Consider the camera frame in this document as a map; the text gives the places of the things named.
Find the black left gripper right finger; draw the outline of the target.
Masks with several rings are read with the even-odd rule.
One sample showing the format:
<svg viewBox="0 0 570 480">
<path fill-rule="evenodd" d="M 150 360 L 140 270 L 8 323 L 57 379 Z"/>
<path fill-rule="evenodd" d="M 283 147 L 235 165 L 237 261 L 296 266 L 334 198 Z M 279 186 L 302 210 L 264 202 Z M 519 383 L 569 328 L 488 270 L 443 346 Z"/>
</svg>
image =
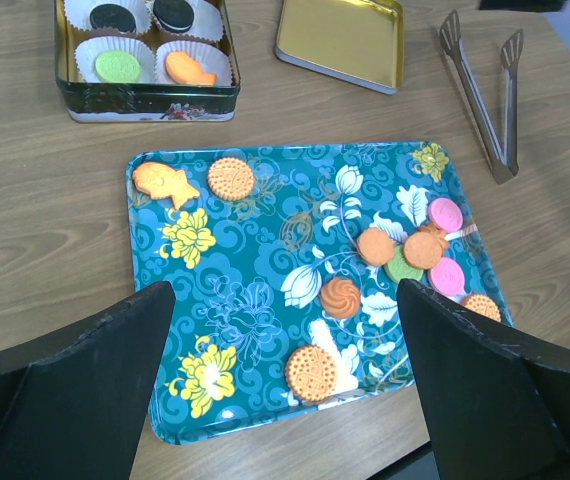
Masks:
<svg viewBox="0 0 570 480">
<path fill-rule="evenodd" d="M 570 349 L 405 279 L 401 326 L 443 479 L 570 479 Z"/>
</svg>

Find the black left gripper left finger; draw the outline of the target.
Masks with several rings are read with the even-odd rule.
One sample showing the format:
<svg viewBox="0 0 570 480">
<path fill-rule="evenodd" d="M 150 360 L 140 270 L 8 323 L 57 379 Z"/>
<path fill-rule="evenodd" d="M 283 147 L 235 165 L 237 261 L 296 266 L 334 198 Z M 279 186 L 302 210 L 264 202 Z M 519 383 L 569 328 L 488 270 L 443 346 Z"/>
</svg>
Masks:
<svg viewBox="0 0 570 480">
<path fill-rule="evenodd" d="M 159 281 L 0 351 L 0 479 L 126 479 L 175 305 Z"/>
</svg>

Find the green round cookie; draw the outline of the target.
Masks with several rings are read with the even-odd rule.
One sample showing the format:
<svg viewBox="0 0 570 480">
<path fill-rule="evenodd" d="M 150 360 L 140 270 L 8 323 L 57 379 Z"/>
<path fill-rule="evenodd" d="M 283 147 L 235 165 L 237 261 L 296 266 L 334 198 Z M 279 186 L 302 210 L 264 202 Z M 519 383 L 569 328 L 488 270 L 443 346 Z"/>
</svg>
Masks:
<svg viewBox="0 0 570 480">
<path fill-rule="evenodd" d="M 96 57 L 94 68 L 103 83 L 136 83 L 141 74 L 137 58 L 121 50 L 102 52 Z"/>
</svg>

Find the orange fish cookie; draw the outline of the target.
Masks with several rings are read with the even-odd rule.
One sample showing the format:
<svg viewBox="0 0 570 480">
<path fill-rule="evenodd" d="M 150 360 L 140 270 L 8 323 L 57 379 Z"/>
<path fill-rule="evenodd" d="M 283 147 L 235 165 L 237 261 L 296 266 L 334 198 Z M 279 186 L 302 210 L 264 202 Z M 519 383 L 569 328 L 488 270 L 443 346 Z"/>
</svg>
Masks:
<svg viewBox="0 0 570 480">
<path fill-rule="evenodd" d="M 169 198 L 175 210 L 200 196 L 183 170 L 176 170 L 166 164 L 146 162 L 139 165 L 132 174 L 136 188 L 152 200 Z"/>
<path fill-rule="evenodd" d="M 215 73 L 203 70 L 202 65 L 184 51 L 172 51 L 165 58 L 165 70 L 169 77 L 178 84 L 214 86 Z"/>
</svg>

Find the black sandwich cookie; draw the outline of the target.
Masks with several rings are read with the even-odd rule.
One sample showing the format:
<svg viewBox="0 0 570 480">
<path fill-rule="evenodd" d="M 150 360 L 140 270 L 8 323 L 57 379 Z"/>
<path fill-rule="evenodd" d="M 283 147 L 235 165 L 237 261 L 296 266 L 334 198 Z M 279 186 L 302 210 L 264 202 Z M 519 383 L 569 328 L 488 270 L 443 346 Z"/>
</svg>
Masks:
<svg viewBox="0 0 570 480">
<path fill-rule="evenodd" d="M 116 29 L 121 33 L 136 30 L 134 15 L 125 7 L 113 3 L 95 6 L 89 14 L 89 21 L 94 29 Z"/>
<path fill-rule="evenodd" d="M 152 12 L 160 25 L 171 33 L 187 33 L 194 24 L 194 8 L 186 0 L 155 0 Z"/>
</svg>

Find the orange dotted cookie right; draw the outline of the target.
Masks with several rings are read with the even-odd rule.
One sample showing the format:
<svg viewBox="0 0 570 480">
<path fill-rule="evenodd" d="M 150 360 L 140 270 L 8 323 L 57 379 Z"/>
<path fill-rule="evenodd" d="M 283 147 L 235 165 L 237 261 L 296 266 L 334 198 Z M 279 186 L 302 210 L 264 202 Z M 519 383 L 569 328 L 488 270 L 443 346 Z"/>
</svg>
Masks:
<svg viewBox="0 0 570 480">
<path fill-rule="evenodd" d="M 461 305 L 486 318 L 501 322 L 501 313 L 498 305 L 485 294 L 473 293 L 467 295 L 462 300 Z"/>
</svg>

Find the orange dotted cookie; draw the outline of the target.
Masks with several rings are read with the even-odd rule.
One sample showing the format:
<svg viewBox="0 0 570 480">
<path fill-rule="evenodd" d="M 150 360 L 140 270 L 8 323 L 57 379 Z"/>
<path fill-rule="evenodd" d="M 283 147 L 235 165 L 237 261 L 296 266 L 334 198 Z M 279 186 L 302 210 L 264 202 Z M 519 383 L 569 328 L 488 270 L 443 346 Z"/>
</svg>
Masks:
<svg viewBox="0 0 570 480">
<path fill-rule="evenodd" d="M 321 347 L 303 346 L 289 357 L 285 377 L 296 397 L 306 402 L 321 402 L 326 400 L 336 387 L 336 362 Z"/>
<path fill-rule="evenodd" d="M 461 305 L 486 318 L 501 322 L 501 313 L 498 305 L 485 294 L 473 293 L 467 295 L 462 300 Z"/>
</svg>

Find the pink round cookie lower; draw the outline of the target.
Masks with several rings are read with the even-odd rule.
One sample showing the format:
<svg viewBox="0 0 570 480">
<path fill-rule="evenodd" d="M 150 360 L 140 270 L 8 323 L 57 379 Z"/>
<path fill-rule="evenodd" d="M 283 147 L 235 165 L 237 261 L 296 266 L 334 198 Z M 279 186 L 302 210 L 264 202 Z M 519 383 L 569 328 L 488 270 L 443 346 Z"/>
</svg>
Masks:
<svg viewBox="0 0 570 480">
<path fill-rule="evenodd" d="M 448 257 L 442 257 L 428 271 L 428 280 L 437 292 L 445 296 L 455 296 L 464 290 L 464 272 L 455 260 Z"/>
</svg>

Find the pink round cookie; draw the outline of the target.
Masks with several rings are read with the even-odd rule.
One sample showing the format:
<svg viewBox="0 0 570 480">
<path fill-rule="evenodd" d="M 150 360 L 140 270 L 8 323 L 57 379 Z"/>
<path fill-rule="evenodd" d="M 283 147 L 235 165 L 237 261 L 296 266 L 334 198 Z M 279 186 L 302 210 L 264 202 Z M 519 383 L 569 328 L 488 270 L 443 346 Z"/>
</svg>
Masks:
<svg viewBox="0 0 570 480">
<path fill-rule="evenodd" d="M 447 233 L 459 231 L 464 223 L 461 209 L 449 198 L 439 197 L 428 205 L 428 217 L 439 229 Z"/>
<path fill-rule="evenodd" d="M 437 292 L 445 296 L 455 296 L 464 290 L 464 272 L 455 260 L 448 257 L 442 257 L 428 271 L 428 280 Z"/>
</svg>

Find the green cookie under pile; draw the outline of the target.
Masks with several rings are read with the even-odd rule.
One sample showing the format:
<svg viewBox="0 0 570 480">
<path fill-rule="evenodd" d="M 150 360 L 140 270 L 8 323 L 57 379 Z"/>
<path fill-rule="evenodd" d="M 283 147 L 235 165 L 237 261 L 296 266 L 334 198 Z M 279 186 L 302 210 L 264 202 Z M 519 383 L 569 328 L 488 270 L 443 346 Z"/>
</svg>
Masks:
<svg viewBox="0 0 570 480">
<path fill-rule="evenodd" d="M 424 275 L 422 269 L 415 268 L 406 261 L 401 246 L 395 248 L 394 256 L 384 264 L 383 268 L 386 275 L 395 283 L 403 279 L 420 281 Z"/>
</svg>

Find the orange round cookie pile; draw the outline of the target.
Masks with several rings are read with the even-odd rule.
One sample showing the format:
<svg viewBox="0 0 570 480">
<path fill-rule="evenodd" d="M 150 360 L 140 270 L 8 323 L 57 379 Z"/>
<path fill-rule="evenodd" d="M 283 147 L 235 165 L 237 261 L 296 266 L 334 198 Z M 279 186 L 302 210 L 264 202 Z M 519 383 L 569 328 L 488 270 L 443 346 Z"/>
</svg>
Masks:
<svg viewBox="0 0 570 480">
<path fill-rule="evenodd" d="M 428 232 L 416 232 L 405 241 L 403 255 L 410 266 L 429 270 L 442 258 L 443 246 L 435 235 Z"/>
</svg>

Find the orange dotted cookie front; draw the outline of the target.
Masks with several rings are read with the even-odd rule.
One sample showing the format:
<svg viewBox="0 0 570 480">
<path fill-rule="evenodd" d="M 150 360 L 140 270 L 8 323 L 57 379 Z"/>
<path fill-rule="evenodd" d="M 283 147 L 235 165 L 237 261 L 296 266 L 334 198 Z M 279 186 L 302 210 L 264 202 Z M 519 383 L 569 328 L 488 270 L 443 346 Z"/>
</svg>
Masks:
<svg viewBox="0 0 570 480">
<path fill-rule="evenodd" d="M 321 402 L 326 400 L 336 387 L 336 362 L 321 347 L 303 346 L 289 357 L 285 377 L 296 397 L 306 402 Z"/>
</svg>

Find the orange swirl cookie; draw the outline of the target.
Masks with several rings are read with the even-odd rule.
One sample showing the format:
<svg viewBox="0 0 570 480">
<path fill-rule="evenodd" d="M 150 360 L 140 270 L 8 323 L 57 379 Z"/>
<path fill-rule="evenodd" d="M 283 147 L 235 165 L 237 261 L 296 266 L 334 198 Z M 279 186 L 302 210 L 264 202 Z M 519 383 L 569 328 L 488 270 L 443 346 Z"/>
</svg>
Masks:
<svg viewBox="0 0 570 480">
<path fill-rule="evenodd" d="M 346 320 L 354 317 L 360 308 L 360 290 L 352 280 L 335 277 L 321 288 L 320 303 L 332 318 Z"/>
</svg>

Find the orange flower cookie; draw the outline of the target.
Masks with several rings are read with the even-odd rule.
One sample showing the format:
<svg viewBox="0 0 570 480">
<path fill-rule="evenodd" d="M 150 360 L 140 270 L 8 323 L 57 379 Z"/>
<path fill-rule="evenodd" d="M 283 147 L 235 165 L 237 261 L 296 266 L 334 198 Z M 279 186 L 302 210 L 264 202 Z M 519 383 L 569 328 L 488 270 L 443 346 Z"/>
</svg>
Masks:
<svg viewBox="0 0 570 480">
<path fill-rule="evenodd" d="M 419 226 L 418 232 L 428 234 L 432 239 L 432 242 L 434 244 L 438 244 L 443 251 L 449 248 L 449 242 L 446 239 L 447 232 L 439 228 L 433 222 Z"/>
</svg>

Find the pink round cookie upper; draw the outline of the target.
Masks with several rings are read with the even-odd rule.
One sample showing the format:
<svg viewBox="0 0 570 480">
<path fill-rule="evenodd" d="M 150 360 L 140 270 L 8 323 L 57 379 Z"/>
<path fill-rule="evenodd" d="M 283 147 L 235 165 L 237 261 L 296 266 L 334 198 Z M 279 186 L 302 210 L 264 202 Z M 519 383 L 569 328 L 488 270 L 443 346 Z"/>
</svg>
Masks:
<svg viewBox="0 0 570 480">
<path fill-rule="evenodd" d="M 428 205 L 428 217 L 439 229 L 447 233 L 459 231 L 464 223 L 461 209 L 449 198 L 439 197 Z"/>
</svg>

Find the orange round cookie centre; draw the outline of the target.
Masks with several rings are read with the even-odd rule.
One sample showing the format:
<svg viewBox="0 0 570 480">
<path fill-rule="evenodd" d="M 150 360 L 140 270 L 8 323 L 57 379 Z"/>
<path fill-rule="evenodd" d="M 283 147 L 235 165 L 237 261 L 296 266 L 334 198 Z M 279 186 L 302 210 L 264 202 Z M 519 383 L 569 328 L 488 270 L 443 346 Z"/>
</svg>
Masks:
<svg viewBox="0 0 570 480">
<path fill-rule="evenodd" d="M 356 248 L 361 259 L 370 266 L 383 266 L 395 256 L 395 242 L 377 227 L 364 230 L 357 238 Z"/>
</svg>

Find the teal floral tray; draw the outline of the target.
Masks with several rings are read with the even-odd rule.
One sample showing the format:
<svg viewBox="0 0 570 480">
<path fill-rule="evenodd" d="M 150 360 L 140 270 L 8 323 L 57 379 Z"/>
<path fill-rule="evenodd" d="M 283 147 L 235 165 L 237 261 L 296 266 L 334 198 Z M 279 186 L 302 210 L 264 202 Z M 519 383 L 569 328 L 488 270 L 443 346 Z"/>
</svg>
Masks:
<svg viewBox="0 0 570 480">
<path fill-rule="evenodd" d="M 209 167 L 235 157 L 253 170 L 251 194 L 215 196 Z M 325 349 L 338 382 L 322 408 L 409 386 L 397 284 L 356 249 L 370 227 L 403 243 L 429 221 L 428 205 L 455 202 L 464 223 L 446 257 L 465 275 L 456 301 L 480 293 L 511 315 L 446 150 L 433 142 L 319 144 L 150 151 L 127 165 L 158 162 L 186 173 L 200 196 L 180 210 L 126 180 L 134 286 L 167 281 L 176 304 L 149 404 L 154 434 L 181 445 L 317 410 L 286 382 L 291 354 Z M 360 290 L 352 318 L 320 303 L 324 284 Z"/>
</svg>

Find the orange round cookie top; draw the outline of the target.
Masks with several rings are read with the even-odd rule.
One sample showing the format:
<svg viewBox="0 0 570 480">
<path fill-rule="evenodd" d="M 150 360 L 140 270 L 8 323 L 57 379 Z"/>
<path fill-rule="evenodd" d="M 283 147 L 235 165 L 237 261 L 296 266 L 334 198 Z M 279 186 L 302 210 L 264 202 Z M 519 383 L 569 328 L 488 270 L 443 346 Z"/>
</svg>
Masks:
<svg viewBox="0 0 570 480">
<path fill-rule="evenodd" d="M 207 172 L 212 193 L 226 201 L 239 201 L 248 197 L 255 185 L 251 167 L 243 160 L 225 157 L 216 160 Z"/>
</svg>

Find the square cookie tin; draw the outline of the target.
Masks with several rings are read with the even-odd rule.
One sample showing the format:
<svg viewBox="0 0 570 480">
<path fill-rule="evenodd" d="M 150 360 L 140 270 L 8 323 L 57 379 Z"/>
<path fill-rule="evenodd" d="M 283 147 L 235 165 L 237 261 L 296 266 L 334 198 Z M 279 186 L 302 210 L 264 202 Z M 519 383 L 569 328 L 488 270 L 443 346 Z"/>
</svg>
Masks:
<svg viewBox="0 0 570 480">
<path fill-rule="evenodd" d="M 227 121 L 234 116 L 241 88 L 240 72 L 231 37 L 226 4 L 209 1 L 221 12 L 223 37 L 215 43 L 197 39 L 171 38 L 163 34 L 153 19 L 151 29 L 140 37 L 153 52 L 156 66 L 157 49 L 177 40 L 196 41 L 211 45 L 228 56 L 232 85 L 188 86 L 153 83 L 88 83 L 80 75 L 75 60 L 78 45 L 86 40 L 117 35 L 91 36 L 75 30 L 67 21 L 64 1 L 55 4 L 56 26 L 56 83 L 70 116 L 78 122 L 196 122 Z"/>
</svg>

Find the white paper cup front-left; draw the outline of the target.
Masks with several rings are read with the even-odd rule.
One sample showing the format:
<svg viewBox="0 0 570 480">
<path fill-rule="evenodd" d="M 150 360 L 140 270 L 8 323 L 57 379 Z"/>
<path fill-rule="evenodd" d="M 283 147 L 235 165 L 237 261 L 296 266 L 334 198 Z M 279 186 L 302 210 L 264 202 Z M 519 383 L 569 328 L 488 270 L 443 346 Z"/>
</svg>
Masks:
<svg viewBox="0 0 570 480">
<path fill-rule="evenodd" d="M 153 52 L 142 41 L 117 37 L 103 36 L 86 40 L 78 45 L 75 60 L 81 77 L 88 83 L 103 83 L 97 76 L 94 62 L 104 51 L 121 50 L 132 54 L 141 65 L 141 74 L 136 83 L 153 83 L 155 57 Z"/>
</svg>

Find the white paper cup front-right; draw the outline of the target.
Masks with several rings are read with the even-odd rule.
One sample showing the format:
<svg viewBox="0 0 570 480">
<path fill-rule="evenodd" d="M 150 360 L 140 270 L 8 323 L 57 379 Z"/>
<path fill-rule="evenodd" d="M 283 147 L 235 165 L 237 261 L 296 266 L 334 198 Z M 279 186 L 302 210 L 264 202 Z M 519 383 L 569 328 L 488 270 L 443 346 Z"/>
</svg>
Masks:
<svg viewBox="0 0 570 480">
<path fill-rule="evenodd" d="M 184 51 L 198 61 L 205 72 L 215 73 L 217 80 L 214 86 L 229 87 L 232 85 L 231 65 L 227 55 L 217 48 L 196 41 L 177 40 L 161 45 L 156 52 L 155 80 L 161 84 L 178 84 L 165 70 L 165 58 L 172 51 Z"/>
</svg>

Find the gold tin lid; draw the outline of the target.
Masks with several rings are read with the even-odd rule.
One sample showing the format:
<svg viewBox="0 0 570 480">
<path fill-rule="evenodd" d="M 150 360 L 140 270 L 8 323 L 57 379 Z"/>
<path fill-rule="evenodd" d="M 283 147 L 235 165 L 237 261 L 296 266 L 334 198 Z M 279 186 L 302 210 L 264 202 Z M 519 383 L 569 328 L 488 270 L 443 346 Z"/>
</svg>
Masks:
<svg viewBox="0 0 570 480">
<path fill-rule="evenodd" d="M 286 0 L 275 54 L 301 68 L 393 95 L 404 77 L 402 5 Z"/>
</svg>

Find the white paper cup back-left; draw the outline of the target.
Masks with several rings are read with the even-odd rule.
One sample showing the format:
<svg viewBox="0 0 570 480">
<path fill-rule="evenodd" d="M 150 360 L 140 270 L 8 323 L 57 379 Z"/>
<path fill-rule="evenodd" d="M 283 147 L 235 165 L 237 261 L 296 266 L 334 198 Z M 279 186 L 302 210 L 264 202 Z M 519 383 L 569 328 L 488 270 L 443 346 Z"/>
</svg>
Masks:
<svg viewBox="0 0 570 480">
<path fill-rule="evenodd" d="M 107 3 L 118 4 L 128 9 L 135 17 L 136 30 L 132 33 L 121 33 L 116 29 L 94 29 L 90 24 L 89 14 L 95 6 Z M 65 17 L 69 24 L 75 30 L 91 36 L 117 35 L 135 38 L 146 34 L 152 26 L 151 17 L 145 1 L 64 1 L 63 5 Z"/>
</svg>

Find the white paper cup back-right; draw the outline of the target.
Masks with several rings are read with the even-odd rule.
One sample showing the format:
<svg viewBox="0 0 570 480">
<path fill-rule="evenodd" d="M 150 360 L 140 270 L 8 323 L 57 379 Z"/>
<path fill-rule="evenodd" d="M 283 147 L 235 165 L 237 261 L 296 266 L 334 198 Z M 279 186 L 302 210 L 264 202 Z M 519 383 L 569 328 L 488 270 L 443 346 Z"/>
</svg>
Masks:
<svg viewBox="0 0 570 480">
<path fill-rule="evenodd" d="M 186 0 L 194 8 L 194 24 L 187 33 L 175 34 L 165 30 L 153 15 L 152 7 L 154 1 L 147 2 L 147 8 L 151 18 L 159 30 L 171 38 L 197 39 L 207 43 L 215 43 L 223 37 L 223 21 L 220 10 L 209 1 Z"/>
</svg>

